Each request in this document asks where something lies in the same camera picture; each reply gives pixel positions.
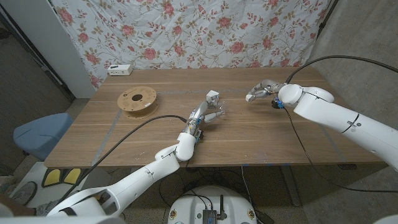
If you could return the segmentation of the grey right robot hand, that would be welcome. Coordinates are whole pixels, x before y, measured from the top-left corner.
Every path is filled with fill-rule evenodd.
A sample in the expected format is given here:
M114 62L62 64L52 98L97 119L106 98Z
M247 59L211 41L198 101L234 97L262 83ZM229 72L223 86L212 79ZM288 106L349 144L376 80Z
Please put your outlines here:
M266 98L270 95L277 94L284 86L286 86L286 83L265 79L247 93L245 100L247 102L252 102L257 98Z

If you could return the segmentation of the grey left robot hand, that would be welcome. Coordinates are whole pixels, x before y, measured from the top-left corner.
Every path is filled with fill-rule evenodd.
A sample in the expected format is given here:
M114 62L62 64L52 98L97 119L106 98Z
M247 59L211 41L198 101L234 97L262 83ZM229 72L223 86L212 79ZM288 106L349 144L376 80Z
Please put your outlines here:
M226 111L219 103L209 103L207 101L202 101L190 113L190 116L186 122L186 127L182 132L198 138L201 134L200 125L202 123L210 123L225 113Z

